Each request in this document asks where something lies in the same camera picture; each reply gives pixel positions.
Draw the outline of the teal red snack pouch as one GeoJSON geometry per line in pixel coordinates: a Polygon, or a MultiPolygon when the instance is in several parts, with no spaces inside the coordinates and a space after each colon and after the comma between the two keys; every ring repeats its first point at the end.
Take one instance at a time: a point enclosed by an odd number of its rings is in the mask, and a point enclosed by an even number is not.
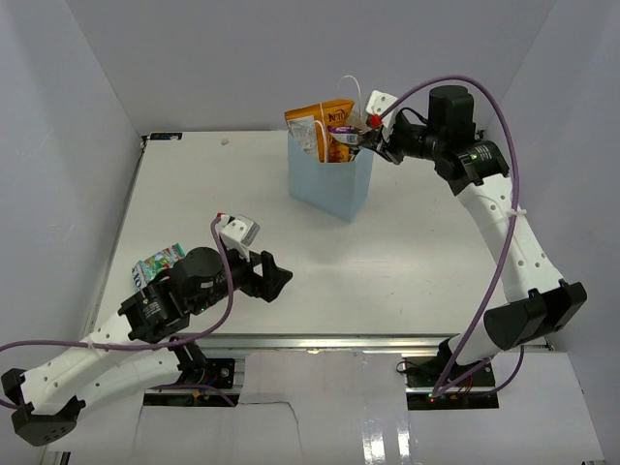
{"type": "Polygon", "coordinates": [[[184,257],[184,249],[179,243],[175,243],[144,260],[137,261],[131,270],[135,290],[143,289],[158,273],[172,268],[176,262],[184,257]]]}

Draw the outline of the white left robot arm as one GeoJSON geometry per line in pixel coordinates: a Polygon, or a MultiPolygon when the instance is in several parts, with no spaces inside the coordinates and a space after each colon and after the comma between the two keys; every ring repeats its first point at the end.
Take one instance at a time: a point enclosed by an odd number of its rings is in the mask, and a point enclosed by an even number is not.
{"type": "Polygon", "coordinates": [[[2,375],[4,393],[16,405],[15,434],[34,447],[46,446],[119,398],[159,385],[203,382],[209,364],[198,345],[178,332],[221,300],[231,302],[236,291],[271,302],[292,278],[266,251],[244,258],[235,250],[191,250],[60,356],[2,375]]]}

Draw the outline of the orange kettle chips bag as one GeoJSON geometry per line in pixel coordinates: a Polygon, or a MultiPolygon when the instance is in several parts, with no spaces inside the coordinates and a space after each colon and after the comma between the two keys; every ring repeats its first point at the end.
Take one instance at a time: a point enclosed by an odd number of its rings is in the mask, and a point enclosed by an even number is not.
{"type": "Polygon", "coordinates": [[[329,129],[347,125],[355,103],[334,99],[284,113],[290,135],[299,147],[320,163],[347,163],[349,148],[337,141],[329,129]]]}

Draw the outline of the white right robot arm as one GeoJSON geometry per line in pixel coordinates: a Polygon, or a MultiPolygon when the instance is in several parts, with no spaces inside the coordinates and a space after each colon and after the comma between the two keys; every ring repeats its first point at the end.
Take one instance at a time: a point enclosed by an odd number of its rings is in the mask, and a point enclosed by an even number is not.
{"type": "Polygon", "coordinates": [[[395,165],[406,157],[433,163],[477,225],[506,300],[485,309],[472,330],[441,344],[438,376],[457,387],[479,361],[563,329],[587,293],[581,283],[568,282],[543,251],[512,198],[516,176],[505,156],[476,131],[474,97],[465,87],[432,88],[428,113],[418,124],[393,108],[395,102],[390,94],[371,92],[365,108],[372,128],[367,147],[395,165]]]}

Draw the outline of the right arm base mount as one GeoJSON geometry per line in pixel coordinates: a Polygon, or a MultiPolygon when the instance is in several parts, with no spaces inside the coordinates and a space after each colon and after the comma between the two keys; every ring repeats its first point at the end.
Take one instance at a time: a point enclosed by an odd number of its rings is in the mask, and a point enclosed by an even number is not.
{"type": "Polygon", "coordinates": [[[488,394],[495,388],[494,373],[489,365],[438,396],[433,396],[432,390],[442,369],[436,366],[433,357],[404,357],[396,363],[395,371],[404,377],[410,412],[499,408],[498,395],[488,394]]]}

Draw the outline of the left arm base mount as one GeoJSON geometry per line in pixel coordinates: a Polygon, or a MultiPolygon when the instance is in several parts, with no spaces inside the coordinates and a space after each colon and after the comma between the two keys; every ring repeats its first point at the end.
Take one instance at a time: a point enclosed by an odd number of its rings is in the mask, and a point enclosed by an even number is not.
{"type": "Polygon", "coordinates": [[[205,358],[191,361],[187,367],[182,368],[178,383],[228,389],[233,387],[234,373],[233,358],[205,358]]]}

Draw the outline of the purple candy bar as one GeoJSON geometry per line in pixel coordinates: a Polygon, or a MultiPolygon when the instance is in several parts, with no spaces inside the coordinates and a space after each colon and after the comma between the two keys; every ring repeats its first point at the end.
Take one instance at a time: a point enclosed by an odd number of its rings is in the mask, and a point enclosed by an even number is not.
{"type": "Polygon", "coordinates": [[[327,131],[334,140],[348,146],[360,145],[363,136],[363,131],[355,126],[328,126],[327,131]]]}

